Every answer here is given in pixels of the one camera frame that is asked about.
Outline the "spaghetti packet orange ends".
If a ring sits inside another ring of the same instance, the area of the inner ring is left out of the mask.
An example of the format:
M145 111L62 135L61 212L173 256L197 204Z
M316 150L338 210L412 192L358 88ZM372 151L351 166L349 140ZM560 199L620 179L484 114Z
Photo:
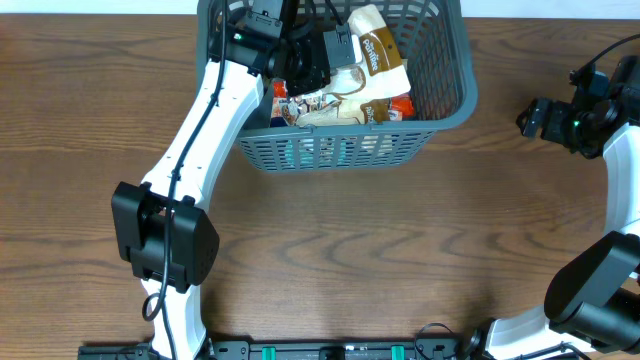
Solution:
M274 90L274 98L289 98L287 93L286 84L283 80L277 80L273 83L272 89ZM412 118L416 114L416 110L413 105L413 101L409 94L402 94L393 98L390 114L392 116L390 121L403 121Z

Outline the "beige snack pouch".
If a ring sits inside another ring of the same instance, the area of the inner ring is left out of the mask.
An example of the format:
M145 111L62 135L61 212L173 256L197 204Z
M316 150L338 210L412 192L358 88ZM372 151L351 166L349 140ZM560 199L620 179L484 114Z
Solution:
M322 96L327 102L367 102L408 93L411 84L407 70L378 7L369 4L354 9L348 24L352 39L360 49L361 61L338 68L328 85L315 92L297 95L297 98Z
M322 127L364 125L390 121L392 101L387 99L336 99L332 96L274 98L272 127Z

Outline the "teal snack packet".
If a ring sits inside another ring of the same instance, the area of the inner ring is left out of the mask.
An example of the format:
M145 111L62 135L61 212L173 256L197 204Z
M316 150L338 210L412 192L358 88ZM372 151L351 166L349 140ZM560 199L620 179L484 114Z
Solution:
M354 143L335 137L289 140L278 149L287 170L317 170L349 166Z

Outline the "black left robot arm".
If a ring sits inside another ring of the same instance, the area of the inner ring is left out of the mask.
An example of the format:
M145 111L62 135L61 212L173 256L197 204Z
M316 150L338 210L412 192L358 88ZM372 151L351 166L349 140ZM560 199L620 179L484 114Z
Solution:
M200 287L219 249L208 215L216 179L265 84L293 96L317 91L359 61L349 25L319 23L311 1L197 5L198 92L174 140L139 184L116 187L111 208L120 257L146 291L153 359L201 359L209 351Z

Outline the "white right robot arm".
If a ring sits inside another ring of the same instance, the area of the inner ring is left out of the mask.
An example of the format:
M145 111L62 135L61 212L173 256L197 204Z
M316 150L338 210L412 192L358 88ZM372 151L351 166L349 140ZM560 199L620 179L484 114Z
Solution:
M639 57L621 57L612 75L597 62L570 72L571 101L536 98L516 123L525 137L602 160L602 236L556 273L541 305L475 330L463 359L639 352L639 295L624 286L639 278Z

